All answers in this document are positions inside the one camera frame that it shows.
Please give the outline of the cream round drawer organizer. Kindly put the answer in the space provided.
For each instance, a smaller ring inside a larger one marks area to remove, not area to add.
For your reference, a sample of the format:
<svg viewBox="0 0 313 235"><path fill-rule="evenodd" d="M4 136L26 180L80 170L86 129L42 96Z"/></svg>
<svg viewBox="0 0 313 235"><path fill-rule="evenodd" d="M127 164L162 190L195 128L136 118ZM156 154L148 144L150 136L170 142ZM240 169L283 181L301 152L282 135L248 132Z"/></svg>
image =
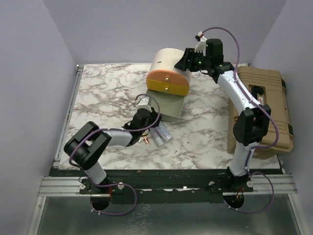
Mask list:
<svg viewBox="0 0 313 235"><path fill-rule="evenodd" d="M169 79L170 83L189 86L191 72L181 71L174 68L174 65L183 57L184 51L175 48L164 48L159 50L151 64L148 78L164 81Z"/></svg>

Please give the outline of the yellow drawer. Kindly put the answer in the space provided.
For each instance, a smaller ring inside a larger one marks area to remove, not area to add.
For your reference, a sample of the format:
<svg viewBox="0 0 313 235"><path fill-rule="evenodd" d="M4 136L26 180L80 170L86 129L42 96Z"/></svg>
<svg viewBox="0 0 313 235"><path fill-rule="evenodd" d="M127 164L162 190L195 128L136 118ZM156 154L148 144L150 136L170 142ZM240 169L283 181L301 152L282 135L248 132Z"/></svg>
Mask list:
<svg viewBox="0 0 313 235"><path fill-rule="evenodd" d="M177 85L149 79L146 80L146 85L149 90L162 93L175 94L180 96L187 96L189 93L189 86L185 85Z"/></svg>

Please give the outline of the grey bottom drawer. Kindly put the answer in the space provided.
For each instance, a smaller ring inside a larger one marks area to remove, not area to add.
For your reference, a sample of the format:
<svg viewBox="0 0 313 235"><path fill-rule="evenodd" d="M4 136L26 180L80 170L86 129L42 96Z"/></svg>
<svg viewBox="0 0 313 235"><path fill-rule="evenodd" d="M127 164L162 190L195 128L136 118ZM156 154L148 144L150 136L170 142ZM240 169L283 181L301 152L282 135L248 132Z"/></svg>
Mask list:
<svg viewBox="0 0 313 235"><path fill-rule="evenodd" d="M180 114L185 100L184 96L162 93L153 90L147 90L146 94L153 97L158 102L162 121L171 122L180 119Z"/></svg>

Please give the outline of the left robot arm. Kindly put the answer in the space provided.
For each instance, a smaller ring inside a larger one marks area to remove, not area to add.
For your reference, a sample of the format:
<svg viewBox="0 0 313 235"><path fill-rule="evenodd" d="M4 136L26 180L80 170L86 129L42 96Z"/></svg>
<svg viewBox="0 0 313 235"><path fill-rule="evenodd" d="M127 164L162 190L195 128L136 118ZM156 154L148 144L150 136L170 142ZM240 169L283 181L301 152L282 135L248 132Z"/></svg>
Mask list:
<svg viewBox="0 0 313 235"><path fill-rule="evenodd" d="M160 113L139 108L133 119L122 129L100 128L93 121L87 122L64 146L71 165L80 168L91 180L91 187L97 193L107 190L107 174L98 162L108 146L129 147L136 144L146 130L158 126Z"/></svg>

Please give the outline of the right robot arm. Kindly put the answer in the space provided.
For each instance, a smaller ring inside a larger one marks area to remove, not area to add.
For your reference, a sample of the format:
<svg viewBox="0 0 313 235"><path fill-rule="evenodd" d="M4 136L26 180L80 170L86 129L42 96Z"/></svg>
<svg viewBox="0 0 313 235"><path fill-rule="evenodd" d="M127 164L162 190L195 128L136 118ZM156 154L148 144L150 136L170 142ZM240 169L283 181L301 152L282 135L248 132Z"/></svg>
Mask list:
<svg viewBox="0 0 313 235"><path fill-rule="evenodd" d="M229 191L238 190L247 174L250 158L255 148L268 132L271 108L261 105L244 86L230 62L224 61L223 44L220 39L200 42L205 51L186 48L182 58L175 64L180 71L206 71L228 95L239 116L233 126L236 147L229 170L232 175L225 178Z"/></svg>

